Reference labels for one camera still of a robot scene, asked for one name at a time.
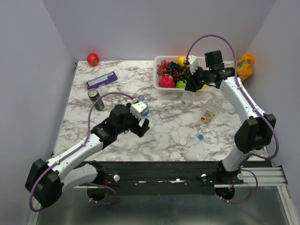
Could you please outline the clear red-label water bottle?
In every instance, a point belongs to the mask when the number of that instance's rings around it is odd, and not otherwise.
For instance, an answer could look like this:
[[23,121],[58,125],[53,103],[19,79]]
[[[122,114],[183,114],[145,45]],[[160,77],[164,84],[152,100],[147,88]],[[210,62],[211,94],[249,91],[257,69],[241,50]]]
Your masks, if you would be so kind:
[[194,97],[194,92],[184,91],[181,98],[181,110],[189,111],[192,108]]

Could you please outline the blue small water bottle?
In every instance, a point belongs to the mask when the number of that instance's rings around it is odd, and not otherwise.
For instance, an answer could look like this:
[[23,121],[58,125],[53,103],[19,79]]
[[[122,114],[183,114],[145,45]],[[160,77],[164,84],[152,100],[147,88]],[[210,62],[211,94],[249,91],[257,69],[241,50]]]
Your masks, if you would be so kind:
[[142,113],[142,116],[143,116],[143,117],[148,116],[150,110],[149,110],[149,105],[148,105],[148,102],[147,102],[145,96],[144,96],[144,95],[139,95],[139,96],[138,96],[138,100],[139,100],[139,102],[143,102],[144,105],[146,106],[145,110],[144,110],[143,113]]

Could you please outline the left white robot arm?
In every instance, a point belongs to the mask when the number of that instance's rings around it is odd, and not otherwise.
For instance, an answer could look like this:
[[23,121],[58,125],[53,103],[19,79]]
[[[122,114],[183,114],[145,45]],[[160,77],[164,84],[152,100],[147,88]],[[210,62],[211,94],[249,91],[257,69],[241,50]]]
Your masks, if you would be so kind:
[[80,167],[79,164],[115,142],[122,133],[131,131],[143,137],[150,128],[149,120],[145,119],[142,125],[139,123],[147,110],[148,106],[136,99],[126,105],[116,105],[108,118],[88,128],[87,136],[78,144],[47,161],[34,161],[25,182],[30,193],[30,209],[37,211],[32,204],[34,199],[42,209],[48,208],[70,188],[88,183],[101,184],[104,179],[101,167],[92,163]]

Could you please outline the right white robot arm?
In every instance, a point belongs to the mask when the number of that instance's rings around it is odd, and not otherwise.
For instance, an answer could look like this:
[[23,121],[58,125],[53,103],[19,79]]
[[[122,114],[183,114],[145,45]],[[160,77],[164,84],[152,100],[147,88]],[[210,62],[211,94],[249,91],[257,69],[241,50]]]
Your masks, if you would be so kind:
[[273,136],[276,118],[266,114],[246,92],[233,67],[225,67],[220,51],[205,54],[208,70],[200,68],[198,58],[187,56],[184,61],[190,69],[187,75],[187,91],[196,92],[204,85],[214,86],[228,98],[238,114],[241,126],[234,136],[235,147],[222,160],[222,168],[216,171],[218,182],[225,184],[233,178],[234,171],[249,156],[269,145]]

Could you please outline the blue bottle cap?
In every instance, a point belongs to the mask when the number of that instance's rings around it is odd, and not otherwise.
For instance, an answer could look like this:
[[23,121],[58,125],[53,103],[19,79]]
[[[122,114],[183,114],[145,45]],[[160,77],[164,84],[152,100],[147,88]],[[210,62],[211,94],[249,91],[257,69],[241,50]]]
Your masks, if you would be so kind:
[[202,134],[199,134],[197,137],[200,141],[202,141],[204,139],[204,136]]

